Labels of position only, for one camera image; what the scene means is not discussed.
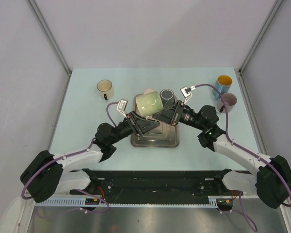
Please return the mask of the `green mug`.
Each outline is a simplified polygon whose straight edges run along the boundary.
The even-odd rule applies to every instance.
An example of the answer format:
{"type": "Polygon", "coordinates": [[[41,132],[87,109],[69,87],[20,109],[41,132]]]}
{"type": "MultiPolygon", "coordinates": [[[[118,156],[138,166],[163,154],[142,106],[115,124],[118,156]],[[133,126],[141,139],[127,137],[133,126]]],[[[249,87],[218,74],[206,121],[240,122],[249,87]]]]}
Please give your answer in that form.
{"type": "Polygon", "coordinates": [[[136,105],[141,117],[148,117],[163,110],[163,103],[157,91],[137,96],[136,105]]]}

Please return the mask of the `cream mug black handle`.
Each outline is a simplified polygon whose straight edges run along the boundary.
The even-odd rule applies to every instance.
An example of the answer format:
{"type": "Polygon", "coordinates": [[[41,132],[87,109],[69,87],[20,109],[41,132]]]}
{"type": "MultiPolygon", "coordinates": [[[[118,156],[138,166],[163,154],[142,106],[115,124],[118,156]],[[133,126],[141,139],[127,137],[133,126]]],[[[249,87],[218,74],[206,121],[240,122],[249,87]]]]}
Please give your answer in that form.
{"type": "Polygon", "coordinates": [[[113,84],[110,80],[101,80],[97,84],[99,95],[104,100],[110,100],[114,96],[113,84]]]}

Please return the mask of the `purple mug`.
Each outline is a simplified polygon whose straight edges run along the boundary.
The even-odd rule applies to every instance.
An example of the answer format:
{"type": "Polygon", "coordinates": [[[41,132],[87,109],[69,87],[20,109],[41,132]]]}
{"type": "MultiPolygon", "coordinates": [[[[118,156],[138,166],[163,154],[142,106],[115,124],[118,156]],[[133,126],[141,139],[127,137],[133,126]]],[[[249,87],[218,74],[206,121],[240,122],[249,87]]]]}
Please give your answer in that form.
{"type": "Polygon", "coordinates": [[[217,102],[217,110],[219,113],[230,113],[237,103],[237,97],[232,93],[222,94],[217,102]]]}

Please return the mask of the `blue butterfly mug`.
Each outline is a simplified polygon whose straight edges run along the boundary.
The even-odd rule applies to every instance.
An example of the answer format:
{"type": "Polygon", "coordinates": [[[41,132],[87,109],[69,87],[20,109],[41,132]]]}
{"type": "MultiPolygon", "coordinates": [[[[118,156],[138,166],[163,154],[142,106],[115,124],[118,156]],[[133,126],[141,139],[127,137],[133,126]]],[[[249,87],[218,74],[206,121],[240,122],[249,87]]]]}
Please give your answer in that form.
{"type": "Polygon", "coordinates": [[[220,75],[214,85],[215,89],[212,91],[214,98],[217,100],[220,95],[227,93],[232,85],[232,78],[228,75],[220,75]]]}

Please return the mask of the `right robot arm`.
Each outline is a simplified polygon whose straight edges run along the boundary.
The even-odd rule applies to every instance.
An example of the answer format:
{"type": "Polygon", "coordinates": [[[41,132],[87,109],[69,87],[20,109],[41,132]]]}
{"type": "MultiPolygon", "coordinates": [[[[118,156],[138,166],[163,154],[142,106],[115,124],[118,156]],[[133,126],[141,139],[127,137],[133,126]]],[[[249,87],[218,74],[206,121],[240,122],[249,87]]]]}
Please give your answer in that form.
{"type": "Polygon", "coordinates": [[[202,147],[225,155],[249,171],[240,174],[228,171],[214,182],[214,190],[225,195],[230,190],[257,195],[267,206],[276,209],[291,201],[291,168],[285,158],[270,157],[253,152],[231,139],[217,122],[219,117],[213,106],[205,105],[198,113],[178,101],[172,108],[152,116],[155,120],[173,126],[183,123],[199,129],[198,141],[202,147]]]}

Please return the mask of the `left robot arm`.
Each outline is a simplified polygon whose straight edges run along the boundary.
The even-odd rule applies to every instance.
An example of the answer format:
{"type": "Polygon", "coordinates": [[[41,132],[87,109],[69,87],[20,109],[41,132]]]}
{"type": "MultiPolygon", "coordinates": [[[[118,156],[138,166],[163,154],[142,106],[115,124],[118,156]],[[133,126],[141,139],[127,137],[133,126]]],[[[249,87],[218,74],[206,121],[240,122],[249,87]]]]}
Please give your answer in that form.
{"type": "Polygon", "coordinates": [[[73,189],[94,193],[97,181],[86,173],[89,165],[108,160],[116,151],[114,144],[118,141],[131,134],[142,136],[158,126],[158,121],[130,112],[117,126],[101,123],[90,145],[80,151],[62,154],[41,151],[20,176],[24,185],[21,197],[40,203],[55,193],[73,189]]]}

